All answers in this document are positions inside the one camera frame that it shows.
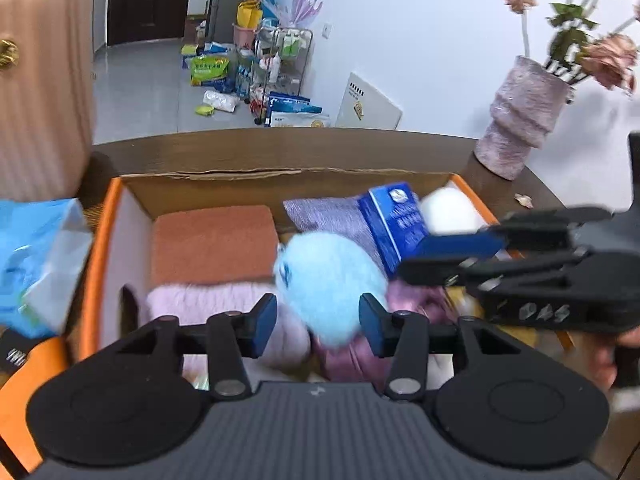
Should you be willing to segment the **dried pink flowers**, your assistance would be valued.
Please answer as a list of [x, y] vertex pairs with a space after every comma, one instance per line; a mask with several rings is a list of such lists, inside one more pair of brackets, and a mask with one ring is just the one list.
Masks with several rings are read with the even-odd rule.
[[587, 79], [603, 88], [620, 89], [628, 94], [636, 90], [634, 69], [638, 64], [639, 47], [625, 30], [639, 21], [639, 7], [607, 34], [599, 34], [599, 24], [592, 14], [600, 0], [563, 0], [552, 4], [548, 18], [554, 36], [548, 47], [546, 62], [540, 64], [530, 57], [527, 12], [537, 0], [503, 0], [522, 22], [524, 54], [519, 56], [506, 77], [500, 94], [515, 100], [527, 96], [534, 103], [544, 99], [572, 98], [576, 84]]

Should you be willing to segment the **blue wet wipes pack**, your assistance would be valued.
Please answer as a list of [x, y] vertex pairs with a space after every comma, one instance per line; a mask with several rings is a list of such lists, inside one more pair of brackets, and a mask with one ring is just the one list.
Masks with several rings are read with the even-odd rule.
[[1, 202], [1, 324], [27, 338], [64, 332], [93, 236], [76, 198]]

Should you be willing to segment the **pink textured vase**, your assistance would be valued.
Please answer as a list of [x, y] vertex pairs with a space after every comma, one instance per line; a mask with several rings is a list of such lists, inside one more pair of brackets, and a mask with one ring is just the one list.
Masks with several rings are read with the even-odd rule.
[[475, 158], [496, 176], [515, 180], [529, 153], [553, 131], [569, 95], [565, 81], [517, 56], [490, 104], [491, 121], [475, 145]]

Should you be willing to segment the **orange cardboard box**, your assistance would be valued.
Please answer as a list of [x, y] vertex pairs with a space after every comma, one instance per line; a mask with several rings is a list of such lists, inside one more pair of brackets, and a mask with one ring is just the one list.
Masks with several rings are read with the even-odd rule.
[[157, 285], [217, 285], [270, 279], [277, 246], [295, 231], [283, 204], [296, 198], [350, 197], [406, 182], [425, 196], [456, 188], [480, 218], [495, 223], [518, 211], [513, 192], [491, 205], [480, 188], [457, 174], [397, 169], [254, 169], [205, 174], [90, 172], [79, 198], [96, 233], [84, 301], [75, 327], [83, 360], [139, 325], [120, 304], [127, 286], [144, 301]]

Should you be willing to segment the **white round sponge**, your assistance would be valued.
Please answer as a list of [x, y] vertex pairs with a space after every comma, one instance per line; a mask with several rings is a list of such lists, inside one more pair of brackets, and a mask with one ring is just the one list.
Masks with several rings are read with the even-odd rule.
[[486, 222], [472, 200], [457, 188], [439, 188], [419, 203], [427, 231], [433, 235], [476, 232]]

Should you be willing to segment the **light blue fluffy puff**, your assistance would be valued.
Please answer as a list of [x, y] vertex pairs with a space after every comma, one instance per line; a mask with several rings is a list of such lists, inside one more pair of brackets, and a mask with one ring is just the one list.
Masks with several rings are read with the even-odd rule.
[[363, 294], [386, 304], [385, 273], [357, 243], [334, 233], [294, 235], [279, 246], [273, 276], [280, 298], [327, 349], [347, 346], [360, 331]]

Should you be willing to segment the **layered brown sponge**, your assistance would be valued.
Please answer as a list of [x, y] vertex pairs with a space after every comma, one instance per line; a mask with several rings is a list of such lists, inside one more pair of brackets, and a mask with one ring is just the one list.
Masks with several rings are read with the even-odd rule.
[[278, 244], [264, 205], [163, 214], [153, 224], [151, 281], [155, 286], [267, 281]]

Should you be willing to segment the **pink ribbed suitcase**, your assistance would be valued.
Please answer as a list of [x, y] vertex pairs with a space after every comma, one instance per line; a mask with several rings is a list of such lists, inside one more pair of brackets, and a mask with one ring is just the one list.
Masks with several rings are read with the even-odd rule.
[[91, 0], [1, 0], [1, 195], [72, 197], [94, 131]]

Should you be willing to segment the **green yellow bag on floor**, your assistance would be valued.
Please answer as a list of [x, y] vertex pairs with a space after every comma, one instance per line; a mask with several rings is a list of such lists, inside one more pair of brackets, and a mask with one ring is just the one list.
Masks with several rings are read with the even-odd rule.
[[225, 56], [196, 56], [190, 62], [190, 83], [194, 87], [211, 87], [216, 81], [227, 78], [229, 65]]

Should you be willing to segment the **purple knitted cloth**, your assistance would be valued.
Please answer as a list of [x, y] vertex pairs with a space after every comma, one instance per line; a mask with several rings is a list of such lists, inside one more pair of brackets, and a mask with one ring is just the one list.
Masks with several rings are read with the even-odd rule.
[[283, 208], [299, 232], [338, 234], [358, 244], [385, 271], [372, 233], [358, 205], [358, 196], [298, 198], [286, 200]]

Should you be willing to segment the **pink satin scrunchie bow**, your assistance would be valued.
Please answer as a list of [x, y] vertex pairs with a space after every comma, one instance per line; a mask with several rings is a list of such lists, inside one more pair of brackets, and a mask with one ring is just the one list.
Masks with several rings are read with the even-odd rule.
[[393, 364], [390, 354], [398, 343], [399, 328], [393, 321], [397, 311], [420, 314], [431, 325], [450, 324], [458, 311], [442, 287], [413, 286], [401, 280], [388, 284], [383, 302], [386, 315], [369, 308], [354, 339], [340, 348], [326, 348], [316, 339], [314, 356], [321, 375], [330, 382], [370, 382], [379, 392], [384, 390]]

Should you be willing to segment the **white panel on floor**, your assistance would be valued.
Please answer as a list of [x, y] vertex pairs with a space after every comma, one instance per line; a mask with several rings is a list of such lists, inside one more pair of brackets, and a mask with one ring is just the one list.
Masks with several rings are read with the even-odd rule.
[[351, 72], [334, 127], [396, 130], [401, 116], [401, 109], [387, 96]]

